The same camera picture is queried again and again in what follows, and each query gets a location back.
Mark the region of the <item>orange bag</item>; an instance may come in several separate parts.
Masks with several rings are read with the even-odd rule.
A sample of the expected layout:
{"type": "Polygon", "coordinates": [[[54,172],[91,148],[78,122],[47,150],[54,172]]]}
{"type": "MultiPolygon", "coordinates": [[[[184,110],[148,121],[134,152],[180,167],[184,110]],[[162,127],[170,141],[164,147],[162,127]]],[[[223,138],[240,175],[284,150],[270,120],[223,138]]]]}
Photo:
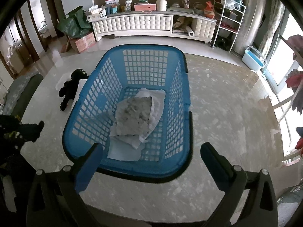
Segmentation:
{"type": "Polygon", "coordinates": [[[214,13],[214,7],[211,1],[206,2],[206,7],[204,9],[204,16],[209,19],[214,19],[215,13],[214,13]]]}

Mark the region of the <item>pink drawer box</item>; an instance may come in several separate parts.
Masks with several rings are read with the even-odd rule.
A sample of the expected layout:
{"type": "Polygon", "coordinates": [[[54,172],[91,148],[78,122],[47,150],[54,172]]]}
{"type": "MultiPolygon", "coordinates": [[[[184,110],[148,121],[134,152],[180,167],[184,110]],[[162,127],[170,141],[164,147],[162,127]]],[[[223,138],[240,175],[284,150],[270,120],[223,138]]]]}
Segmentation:
{"type": "Polygon", "coordinates": [[[135,4],[134,10],[135,11],[156,11],[157,5],[156,4],[147,4],[147,3],[135,4]]]}

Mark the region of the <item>grey stained rag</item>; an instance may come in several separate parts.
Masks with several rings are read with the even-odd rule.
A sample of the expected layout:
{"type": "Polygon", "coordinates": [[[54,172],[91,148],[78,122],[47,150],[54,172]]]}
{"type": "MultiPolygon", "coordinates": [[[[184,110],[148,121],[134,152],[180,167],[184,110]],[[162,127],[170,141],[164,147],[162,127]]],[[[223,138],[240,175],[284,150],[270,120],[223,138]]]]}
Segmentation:
{"type": "Polygon", "coordinates": [[[116,134],[145,135],[148,131],[152,108],[151,97],[131,97],[117,104],[116,134]]]}

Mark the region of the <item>white quilted towel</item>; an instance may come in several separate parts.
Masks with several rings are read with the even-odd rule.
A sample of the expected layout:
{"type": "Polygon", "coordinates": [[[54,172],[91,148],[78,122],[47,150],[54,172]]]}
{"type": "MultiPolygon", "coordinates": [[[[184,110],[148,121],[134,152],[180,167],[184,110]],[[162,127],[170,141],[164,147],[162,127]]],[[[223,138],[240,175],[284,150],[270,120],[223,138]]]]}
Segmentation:
{"type": "Polygon", "coordinates": [[[142,88],[134,97],[151,97],[152,98],[152,106],[151,113],[149,117],[149,126],[148,131],[144,135],[145,143],[147,142],[147,138],[154,131],[156,126],[158,125],[163,111],[164,111],[164,101],[165,101],[166,93],[164,90],[148,90],[146,88],[142,88]]]}

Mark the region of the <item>blue plastic laundry basket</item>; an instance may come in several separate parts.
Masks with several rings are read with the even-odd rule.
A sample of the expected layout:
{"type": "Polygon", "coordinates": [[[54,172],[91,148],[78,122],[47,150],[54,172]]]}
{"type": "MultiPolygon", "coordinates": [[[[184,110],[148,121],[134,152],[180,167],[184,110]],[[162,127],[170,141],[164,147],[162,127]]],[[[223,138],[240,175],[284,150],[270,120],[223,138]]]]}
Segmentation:
{"type": "Polygon", "coordinates": [[[185,55],[164,45],[122,45],[108,50],[91,73],[65,125],[62,143],[76,161],[93,144],[103,147],[97,171],[150,183],[179,177],[193,153],[193,118],[185,55]],[[117,104],[140,90],[163,90],[164,111],[135,161],[113,155],[110,140],[117,104]]]}

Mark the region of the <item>white blue cooler box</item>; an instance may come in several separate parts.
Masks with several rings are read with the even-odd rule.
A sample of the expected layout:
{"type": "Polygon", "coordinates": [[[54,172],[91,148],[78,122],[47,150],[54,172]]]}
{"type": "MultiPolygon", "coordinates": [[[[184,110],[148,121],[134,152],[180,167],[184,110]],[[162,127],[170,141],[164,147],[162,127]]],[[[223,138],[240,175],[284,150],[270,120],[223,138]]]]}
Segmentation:
{"type": "Polygon", "coordinates": [[[268,64],[266,58],[253,46],[245,49],[242,61],[253,71],[264,69],[268,64]]]}

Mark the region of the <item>white metal shelf rack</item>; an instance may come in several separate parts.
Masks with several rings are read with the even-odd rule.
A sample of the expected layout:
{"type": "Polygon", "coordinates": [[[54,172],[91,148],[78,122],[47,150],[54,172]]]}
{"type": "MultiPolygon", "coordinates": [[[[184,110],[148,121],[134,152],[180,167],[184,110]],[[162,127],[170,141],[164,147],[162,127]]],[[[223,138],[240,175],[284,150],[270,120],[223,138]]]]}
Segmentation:
{"type": "Polygon", "coordinates": [[[246,12],[246,6],[239,0],[214,0],[216,27],[212,47],[232,51],[239,35],[246,12]]]}

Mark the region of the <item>white paper roll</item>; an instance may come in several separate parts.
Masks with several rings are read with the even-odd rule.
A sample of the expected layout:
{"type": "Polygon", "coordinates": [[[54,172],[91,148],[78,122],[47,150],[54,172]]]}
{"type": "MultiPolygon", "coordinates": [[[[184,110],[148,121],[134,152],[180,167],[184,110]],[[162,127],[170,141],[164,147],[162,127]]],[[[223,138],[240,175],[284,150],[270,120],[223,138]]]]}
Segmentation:
{"type": "Polygon", "coordinates": [[[188,34],[188,36],[193,37],[195,35],[195,33],[193,32],[193,30],[191,29],[191,27],[186,26],[186,32],[188,34]]]}

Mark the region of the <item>green plastic bag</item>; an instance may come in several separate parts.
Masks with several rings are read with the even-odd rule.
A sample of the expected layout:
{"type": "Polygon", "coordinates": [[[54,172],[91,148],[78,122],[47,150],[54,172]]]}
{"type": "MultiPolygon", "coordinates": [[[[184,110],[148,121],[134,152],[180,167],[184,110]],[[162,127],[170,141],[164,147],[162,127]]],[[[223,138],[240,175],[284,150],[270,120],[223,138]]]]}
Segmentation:
{"type": "Polygon", "coordinates": [[[82,6],[78,6],[66,14],[59,21],[57,28],[70,38],[82,38],[92,31],[92,26],[87,22],[82,6]]]}

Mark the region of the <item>white cloth stack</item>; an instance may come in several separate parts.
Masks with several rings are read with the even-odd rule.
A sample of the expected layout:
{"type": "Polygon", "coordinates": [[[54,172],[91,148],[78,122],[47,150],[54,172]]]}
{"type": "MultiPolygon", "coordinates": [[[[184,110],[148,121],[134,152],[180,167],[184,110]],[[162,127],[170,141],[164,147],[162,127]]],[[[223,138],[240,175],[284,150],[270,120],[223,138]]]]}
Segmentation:
{"type": "Polygon", "coordinates": [[[76,91],[76,96],[75,96],[75,98],[74,98],[74,100],[73,100],[73,102],[72,102],[71,109],[74,108],[74,105],[75,105],[76,102],[78,101],[79,96],[80,96],[80,92],[82,91],[82,89],[83,89],[83,87],[84,87],[84,85],[85,85],[86,82],[87,82],[86,79],[81,79],[81,80],[79,80],[79,84],[78,84],[77,91],[76,91]]]}

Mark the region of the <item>cream ceramic jar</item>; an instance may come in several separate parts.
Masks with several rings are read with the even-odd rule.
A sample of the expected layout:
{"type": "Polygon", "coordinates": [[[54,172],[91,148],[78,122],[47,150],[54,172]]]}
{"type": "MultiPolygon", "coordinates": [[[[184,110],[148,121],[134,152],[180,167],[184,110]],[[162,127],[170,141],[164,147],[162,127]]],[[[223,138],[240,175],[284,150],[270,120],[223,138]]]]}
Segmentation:
{"type": "Polygon", "coordinates": [[[167,1],[166,0],[156,0],[156,10],[157,11],[166,11],[167,10],[167,1]]]}

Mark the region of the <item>grey upholstered chair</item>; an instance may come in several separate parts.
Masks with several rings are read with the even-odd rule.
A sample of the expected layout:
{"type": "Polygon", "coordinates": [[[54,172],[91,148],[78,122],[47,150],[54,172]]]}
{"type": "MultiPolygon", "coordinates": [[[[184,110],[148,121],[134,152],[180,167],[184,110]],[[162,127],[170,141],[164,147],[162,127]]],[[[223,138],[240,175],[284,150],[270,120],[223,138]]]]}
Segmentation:
{"type": "Polygon", "coordinates": [[[1,114],[21,120],[35,91],[43,80],[38,72],[27,73],[15,79],[4,97],[1,114]]]}

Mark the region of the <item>white tufted tv cabinet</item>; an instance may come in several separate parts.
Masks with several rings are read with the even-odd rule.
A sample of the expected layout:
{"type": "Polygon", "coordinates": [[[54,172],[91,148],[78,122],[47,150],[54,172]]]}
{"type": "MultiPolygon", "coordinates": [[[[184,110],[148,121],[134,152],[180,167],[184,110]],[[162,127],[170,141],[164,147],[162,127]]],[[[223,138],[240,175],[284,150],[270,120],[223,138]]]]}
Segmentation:
{"type": "Polygon", "coordinates": [[[151,11],[110,14],[92,22],[95,39],[113,35],[176,37],[210,43],[214,36],[216,20],[177,11],[151,11]],[[195,35],[188,36],[186,26],[195,35]]]}

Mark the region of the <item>cardboard box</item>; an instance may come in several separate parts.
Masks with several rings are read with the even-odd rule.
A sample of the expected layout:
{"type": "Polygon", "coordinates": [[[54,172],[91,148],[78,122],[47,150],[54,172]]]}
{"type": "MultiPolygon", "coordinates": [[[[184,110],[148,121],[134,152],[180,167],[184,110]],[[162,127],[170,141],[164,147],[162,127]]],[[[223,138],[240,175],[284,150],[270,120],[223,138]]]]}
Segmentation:
{"type": "Polygon", "coordinates": [[[96,44],[94,33],[90,32],[82,38],[70,39],[70,44],[75,52],[82,53],[83,51],[96,44]]]}

